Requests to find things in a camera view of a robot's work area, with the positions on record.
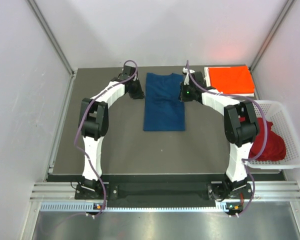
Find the white plastic basket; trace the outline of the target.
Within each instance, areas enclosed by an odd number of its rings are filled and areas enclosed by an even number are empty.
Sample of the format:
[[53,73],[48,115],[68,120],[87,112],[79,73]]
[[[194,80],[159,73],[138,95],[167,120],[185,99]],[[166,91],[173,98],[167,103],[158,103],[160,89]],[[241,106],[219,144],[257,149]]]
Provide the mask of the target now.
[[279,161],[252,160],[247,165],[262,170],[288,170],[300,168],[300,141],[285,108],[280,102],[271,100],[256,101],[267,121],[272,122],[272,131],[283,138],[286,147],[286,156]]

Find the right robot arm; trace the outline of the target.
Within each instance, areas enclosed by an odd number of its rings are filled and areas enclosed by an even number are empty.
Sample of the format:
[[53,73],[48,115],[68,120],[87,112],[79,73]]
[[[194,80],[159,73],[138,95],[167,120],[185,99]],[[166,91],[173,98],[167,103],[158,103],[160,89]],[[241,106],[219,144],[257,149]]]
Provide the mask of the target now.
[[196,101],[210,107],[223,116],[224,134],[230,145],[228,167],[221,186],[211,186],[210,196],[221,202],[235,198],[248,183],[248,173],[244,159],[249,157],[253,143],[260,132],[254,104],[239,101],[235,97],[206,86],[203,73],[182,69],[183,82],[180,83],[179,100]]

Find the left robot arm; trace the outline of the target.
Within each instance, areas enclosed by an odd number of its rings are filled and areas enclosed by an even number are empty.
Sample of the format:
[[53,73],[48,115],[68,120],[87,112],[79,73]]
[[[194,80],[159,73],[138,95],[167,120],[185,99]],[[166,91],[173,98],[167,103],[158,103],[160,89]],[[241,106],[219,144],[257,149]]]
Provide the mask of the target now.
[[145,98],[137,66],[125,64],[121,73],[100,93],[81,101],[74,146],[84,155],[84,167],[83,179],[78,181],[76,193],[89,199],[103,199],[107,196],[101,179],[102,144],[110,125],[110,107],[125,94],[129,94],[133,100]]

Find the blue t shirt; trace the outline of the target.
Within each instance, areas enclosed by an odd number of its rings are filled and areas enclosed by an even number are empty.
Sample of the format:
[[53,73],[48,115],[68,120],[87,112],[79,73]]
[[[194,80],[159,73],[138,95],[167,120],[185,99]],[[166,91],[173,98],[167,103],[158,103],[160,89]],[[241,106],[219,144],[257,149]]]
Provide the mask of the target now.
[[185,105],[179,100],[183,76],[148,72],[145,81],[143,130],[145,132],[182,132],[186,130]]

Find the red t shirt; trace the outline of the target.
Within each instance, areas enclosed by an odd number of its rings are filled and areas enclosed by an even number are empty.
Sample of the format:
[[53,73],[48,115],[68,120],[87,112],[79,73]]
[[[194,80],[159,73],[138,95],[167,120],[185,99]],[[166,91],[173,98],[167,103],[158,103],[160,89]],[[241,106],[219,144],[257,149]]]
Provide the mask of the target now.
[[[260,133],[256,136],[255,141],[250,149],[249,158],[255,157],[261,150],[264,142],[264,124],[263,119],[259,117],[257,119],[259,124]],[[258,161],[280,161],[286,157],[287,150],[283,138],[273,132],[273,123],[266,121],[267,124],[267,142],[264,151],[257,159]]]

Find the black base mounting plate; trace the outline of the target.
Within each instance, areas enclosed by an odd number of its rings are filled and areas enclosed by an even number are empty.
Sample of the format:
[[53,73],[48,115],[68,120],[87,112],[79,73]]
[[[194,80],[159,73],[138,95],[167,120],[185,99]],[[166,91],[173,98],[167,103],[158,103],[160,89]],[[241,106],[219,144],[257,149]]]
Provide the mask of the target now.
[[244,199],[251,196],[250,185],[230,191],[222,183],[206,182],[121,182],[100,183],[93,189],[77,185],[77,200],[106,200],[110,205],[163,204],[176,201],[193,203],[225,199]]

